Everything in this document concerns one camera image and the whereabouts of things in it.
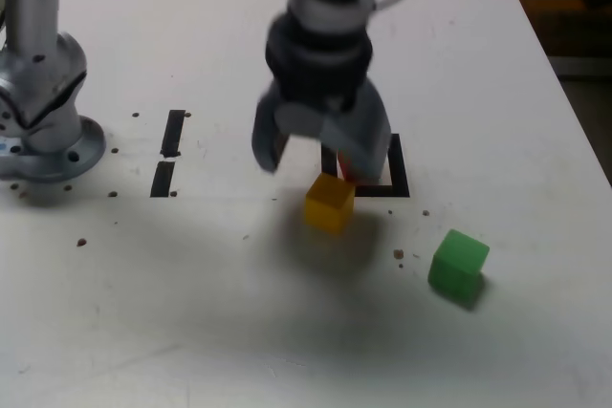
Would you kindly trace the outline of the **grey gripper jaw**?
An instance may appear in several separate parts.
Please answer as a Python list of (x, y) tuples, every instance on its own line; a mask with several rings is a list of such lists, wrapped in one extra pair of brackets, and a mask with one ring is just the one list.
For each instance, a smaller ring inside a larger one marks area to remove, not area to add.
[(320, 110), (305, 103), (288, 102), (274, 111), (280, 132), (319, 140), (340, 153), (357, 180), (381, 177), (391, 129), (383, 101), (374, 84), (365, 81), (348, 110)]
[(271, 84), (257, 103), (254, 117), (251, 149), (258, 165), (270, 174), (276, 172), (288, 142), (288, 135), (280, 131), (274, 117), (282, 102), (278, 86)]

